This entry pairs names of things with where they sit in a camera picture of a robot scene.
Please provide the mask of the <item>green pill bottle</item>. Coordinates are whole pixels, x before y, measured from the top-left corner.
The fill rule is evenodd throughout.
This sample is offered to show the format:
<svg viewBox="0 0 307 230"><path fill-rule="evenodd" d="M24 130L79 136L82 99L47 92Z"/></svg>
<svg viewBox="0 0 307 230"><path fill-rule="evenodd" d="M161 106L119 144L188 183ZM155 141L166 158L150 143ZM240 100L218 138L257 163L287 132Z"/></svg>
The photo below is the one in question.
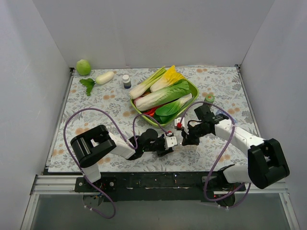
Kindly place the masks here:
<svg viewBox="0 0 307 230"><path fill-rule="evenodd" d="M212 104L214 102L214 100L215 100L215 96L212 95L212 94L206 95L205 99L204 99L205 102L208 102L210 104Z"/></svg>

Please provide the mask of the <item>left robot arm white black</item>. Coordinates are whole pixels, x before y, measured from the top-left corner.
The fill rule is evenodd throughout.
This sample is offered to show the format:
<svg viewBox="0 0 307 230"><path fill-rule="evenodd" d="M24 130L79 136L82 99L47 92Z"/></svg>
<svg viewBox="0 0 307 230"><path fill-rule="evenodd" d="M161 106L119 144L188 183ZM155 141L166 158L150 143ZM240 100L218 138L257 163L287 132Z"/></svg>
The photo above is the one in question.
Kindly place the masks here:
<svg viewBox="0 0 307 230"><path fill-rule="evenodd" d="M85 185L96 192L102 186L98 162L107 154L114 154L129 161L140 158L145 152L155 152L161 157L173 152L177 146L177 138L173 133L162 134L147 129L136 138L127 142L110 133L104 125L94 127L71 140L71 147L78 163L87 178Z"/></svg>

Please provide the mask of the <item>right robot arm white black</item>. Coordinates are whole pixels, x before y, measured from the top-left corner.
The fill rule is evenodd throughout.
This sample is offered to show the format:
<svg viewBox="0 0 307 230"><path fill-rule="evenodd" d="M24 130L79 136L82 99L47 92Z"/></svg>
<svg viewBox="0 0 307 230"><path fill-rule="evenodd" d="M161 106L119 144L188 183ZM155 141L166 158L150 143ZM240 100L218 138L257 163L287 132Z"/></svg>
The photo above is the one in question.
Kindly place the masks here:
<svg viewBox="0 0 307 230"><path fill-rule="evenodd" d="M289 176L290 169L279 141L262 139L233 125L229 116L222 113L215 115L206 104L194 111L198 118L197 124L188 124L187 131L180 128L183 146L199 145L201 137L213 134L229 140L247 156L246 165L233 164L218 170L213 180L220 189L226 191L235 183L253 183L257 188L264 189Z"/></svg>

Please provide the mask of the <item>clear weekly pill organizer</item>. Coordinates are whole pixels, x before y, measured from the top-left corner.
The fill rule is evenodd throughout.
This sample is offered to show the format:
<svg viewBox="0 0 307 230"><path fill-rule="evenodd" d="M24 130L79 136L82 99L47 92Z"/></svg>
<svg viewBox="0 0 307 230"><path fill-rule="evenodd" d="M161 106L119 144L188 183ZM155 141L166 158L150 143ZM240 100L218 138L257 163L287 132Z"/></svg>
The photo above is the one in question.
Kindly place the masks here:
<svg viewBox="0 0 307 230"><path fill-rule="evenodd" d="M196 145L186 145L182 146L181 143L179 143L177 146L174 147L174 152L183 153L183 152L195 152L197 151L199 146Z"/></svg>

